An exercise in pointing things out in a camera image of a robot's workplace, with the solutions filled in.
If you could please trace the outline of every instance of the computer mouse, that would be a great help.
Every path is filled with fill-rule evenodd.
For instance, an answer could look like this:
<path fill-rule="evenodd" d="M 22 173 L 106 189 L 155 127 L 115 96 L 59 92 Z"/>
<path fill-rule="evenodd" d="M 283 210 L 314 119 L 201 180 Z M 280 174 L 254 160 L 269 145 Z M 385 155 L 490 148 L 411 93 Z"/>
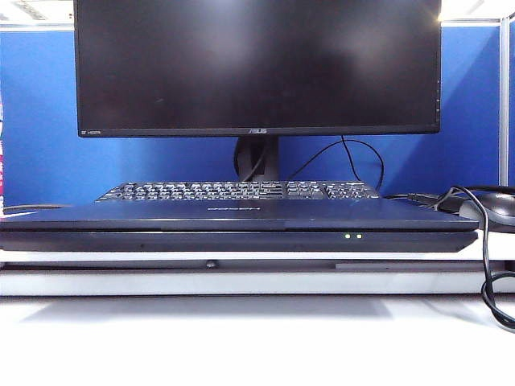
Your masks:
<path fill-rule="evenodd" d="M 491 231 L 515 233 L 515 196 L 504 193 L 488 193 L 478 195 L 477 199 L 488 213 L 488 225 Z M 471 200 L 467 200 L 461 205 L 459 215 L 479 221 L 480 228 L 483 229 L 483 216 Z"/>

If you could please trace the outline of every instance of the monitor screen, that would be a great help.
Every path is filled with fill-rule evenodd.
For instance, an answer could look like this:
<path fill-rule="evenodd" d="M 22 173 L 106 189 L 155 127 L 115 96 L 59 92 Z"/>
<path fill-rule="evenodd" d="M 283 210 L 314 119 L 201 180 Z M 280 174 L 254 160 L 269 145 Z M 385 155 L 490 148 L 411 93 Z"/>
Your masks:
<path fill-rule="evenodd" d="M 439 131 L 441 0 L 76 0 L 82 137 Z"/>

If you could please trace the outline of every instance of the asus logo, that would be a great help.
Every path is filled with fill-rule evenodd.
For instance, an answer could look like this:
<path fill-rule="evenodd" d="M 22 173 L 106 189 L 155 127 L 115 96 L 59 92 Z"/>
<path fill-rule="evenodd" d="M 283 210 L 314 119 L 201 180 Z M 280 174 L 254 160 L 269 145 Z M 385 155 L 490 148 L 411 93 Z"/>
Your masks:
<path fill-rule="evenodd" d="M 250 129 L 249 134 L 266 134 L 266 129 Z"/>

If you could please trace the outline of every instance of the laptop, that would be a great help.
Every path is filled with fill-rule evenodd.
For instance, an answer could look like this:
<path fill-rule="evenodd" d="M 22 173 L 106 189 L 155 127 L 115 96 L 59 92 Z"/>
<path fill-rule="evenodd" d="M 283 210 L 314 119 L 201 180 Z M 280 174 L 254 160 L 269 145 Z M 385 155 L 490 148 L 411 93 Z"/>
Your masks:
<path fill-rule="evenodd" d="M 458 252 L 478 223 L 387 199 L 115 200 L 0 219 L 0 247 L 44 252 Z"/>

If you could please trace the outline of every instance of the desk surface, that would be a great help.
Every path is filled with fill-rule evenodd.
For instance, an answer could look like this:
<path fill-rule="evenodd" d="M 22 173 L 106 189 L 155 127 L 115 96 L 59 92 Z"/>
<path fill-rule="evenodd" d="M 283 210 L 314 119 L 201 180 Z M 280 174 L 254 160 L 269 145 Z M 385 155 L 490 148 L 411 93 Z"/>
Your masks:
<path fill-rule="evenodd" d="M 3 298 L 0 328 L 10 386 L 513 384 L 476 296 Z"/>

